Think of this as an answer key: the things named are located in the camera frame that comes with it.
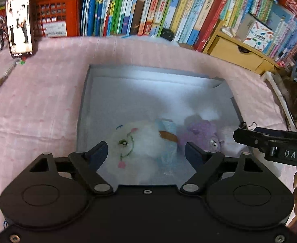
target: wooden drawer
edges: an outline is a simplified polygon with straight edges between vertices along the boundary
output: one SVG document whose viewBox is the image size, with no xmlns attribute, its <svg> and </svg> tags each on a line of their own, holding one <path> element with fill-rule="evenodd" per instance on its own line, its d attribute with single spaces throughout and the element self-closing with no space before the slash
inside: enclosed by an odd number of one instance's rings
<svg viewBox="0 0 297 243">
<path fill-rule="evenodd" d="M 248 50 L 246 50 L 247 52 L 245 53 L 244 50 L 246 49 L 217 36 L 210 46 L 208 54 L 251 71 L 255 71 L 262 63 L 263 59 Z"/>
</svg>

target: mattress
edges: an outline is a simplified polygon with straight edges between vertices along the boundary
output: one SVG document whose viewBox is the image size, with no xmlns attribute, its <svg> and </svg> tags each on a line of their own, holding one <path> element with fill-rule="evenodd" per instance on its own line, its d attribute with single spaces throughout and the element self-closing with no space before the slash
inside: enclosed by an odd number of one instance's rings
<svg viewBox="0 0 297 243">
<path fill-rule="evenodd" d="M 12 63 L 0 52 L 0 76 Z M 18 65 L 0 88 L 0 193 L 42 152 L 56 157 L 76 149 L 77 121 L 90 64 L 176 69 L 226 80 L 243 120 L 286 130 L 278 101 L 260 76 L 209 55 L 147 41 L 75 37 L 42 39 L 37 53 Z M 281 181 L 292 191 L 296 168 Z M 0 231 L 4 219 L 0 211 Z"/>
</svg>

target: screw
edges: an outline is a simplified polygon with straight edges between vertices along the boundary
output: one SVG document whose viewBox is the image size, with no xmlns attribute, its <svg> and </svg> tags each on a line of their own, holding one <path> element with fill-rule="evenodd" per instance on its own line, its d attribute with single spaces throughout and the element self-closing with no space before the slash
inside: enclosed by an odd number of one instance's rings
<svg viewBox="0 0 297 243">
<path fill-rule="evenodd" d="M 275 243 L 283 243 L 285 241 L 285 236 L 284 235 L 278 235 L 275 238 Z"/>
<path fill-rule="evenodd" d="M 195 192 L 199 189 L 199 186 L 195 185 L 195 184 L 186 184 L 183 186 L 183 190 L 187 191 L 187 192 Z"/>
<path fill-rule="evenodd" d="M 107 184 L 98 184 L 94 189 L 98 192 L 107 192 L 110 189 L 110 186 Z"/>
<path fill-rule="evenodd" d="M 9 237 L 9 239 L 10 239 L 10 241 L 11 241 L 12 243 L 19 243 L 19 242 L 20 242 L 20 237 L 18 237 L 17 235 L 11 235 L 11 236 Z"/>
</svg>

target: white paper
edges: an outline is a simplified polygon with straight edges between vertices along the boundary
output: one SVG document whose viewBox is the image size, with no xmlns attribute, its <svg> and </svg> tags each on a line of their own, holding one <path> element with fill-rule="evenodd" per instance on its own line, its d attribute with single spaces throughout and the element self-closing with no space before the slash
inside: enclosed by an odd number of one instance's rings
<svg viewBox="0 0 297 243">
<path fill-rule="evenodd" d="M 44 23 L 43 28 L 47 37 L 67 36 L 65 21 Z"/>
</svg>

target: red plastic crate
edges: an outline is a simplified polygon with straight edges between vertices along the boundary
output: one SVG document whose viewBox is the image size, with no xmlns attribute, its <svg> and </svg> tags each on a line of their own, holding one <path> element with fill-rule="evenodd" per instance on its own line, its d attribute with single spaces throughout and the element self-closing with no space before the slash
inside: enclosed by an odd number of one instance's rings
<svg viewBox="0 0 297 243">
<path fill-rule="evenodd" d="M 65 21 L 67 36 L 80 35 L 80 0 L 33 0 L 34 36 L 45 36 L 43 24 Z M 0 16 L 5 16 L 4 7 Z"/>
</svg>

